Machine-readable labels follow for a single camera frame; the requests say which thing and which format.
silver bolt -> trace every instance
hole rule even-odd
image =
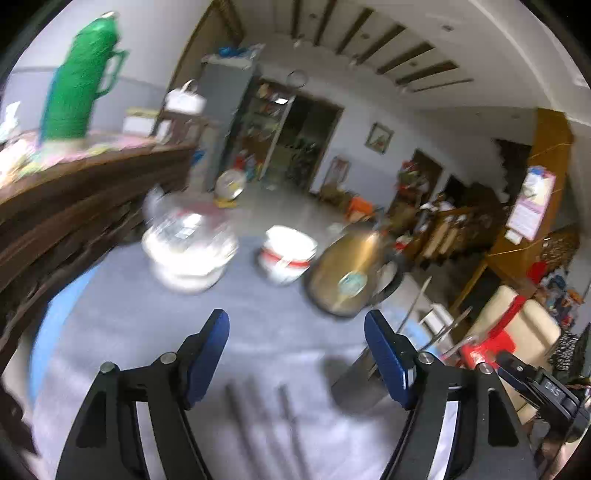
[[[491,373],[493,373],[495,371],[494,368],[492,368],[489,364],[484,363],[484,362],[482,362],[481,364],[478,364],[478,370],[480,370],[485,375],[490,375]]]
[[[160,355],[160,361],[164,365],[168,365],[173,363],[177,359],[177,354],[174,352],[166,352]]]
[[[421,352],[418,354],[418,361],[422,364],[431,365],[435,361],[435,357],[429,352]]]
[[[115,368],[115,364],[113,362],[105,362],[100,366],[100,373],[107,374],[111,372]]]

wooden sideboard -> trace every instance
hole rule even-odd
[[[156,184],[165,192],[185,188],[194,151],[183,145],[105,153],[0,189],[0,374],[49,301],[141,228],[146,192]],[[33,449],[21,419],[0,384],[3,447],[8,441]]]

black handle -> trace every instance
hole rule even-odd
[[[395,250],[388,251],[384,265],[387,265],[390,262],[396,263],[397,268],[394,278],[390,281],[390,283],[388,283],[388,285],[384,287],[383,290],[377,292],[376,295],[369,299],[368,305],[377,305],[378,303],[381,303],[387,299],[400,286],[404,279],[405,272],[408,272],[412,269],[412,263],[404,256],[402,252],[397,252]]]

blue gripper pad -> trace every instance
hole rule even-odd
[[[368,312],[364,330],[390,397],[407,410],[414,408],[413,385],[417,376],[414,357],[417,351],[405,336],[394,333],[379,310]]]
[[[178,349],[184,407],[190,409],[203,399],[230,335],[230,318],[215,309],[201,332],[186,338]]]

kettle handle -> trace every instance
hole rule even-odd
[[[111,52],[111,55],[109,57],[119,57],[117,65],[115,66],[115,69],[113,70],[113,73],[111,74],[111,81],[109,82],[109,84],[105,88],[103,88],[99,92],[96,92],[95,98],[102,97],[103,95],[106,95],[115,86],[115,82],[117,81],[117,77],[119,76],[119,71],[121,70],[121,67],[123,66],[123,62],[127,58],[127,55],[129,55],[128,50]]]
[[[402,252],[395,252],[390,251],[386,255],[386,261],[384,265],[394,262],[397,265],[396,273],[394,274],[394,278],[384,287],[383,290],[377,292],[373,297],[371,297],[368,301],[368,305],[373,306],[377,305],[378,303],[383,302],[387,299],[392,293],[396,291],[396,289],[400,286],[402,281],[404,280],[404,273],[410,271],[412,268],[412,264],[409,260],[404,256]]]

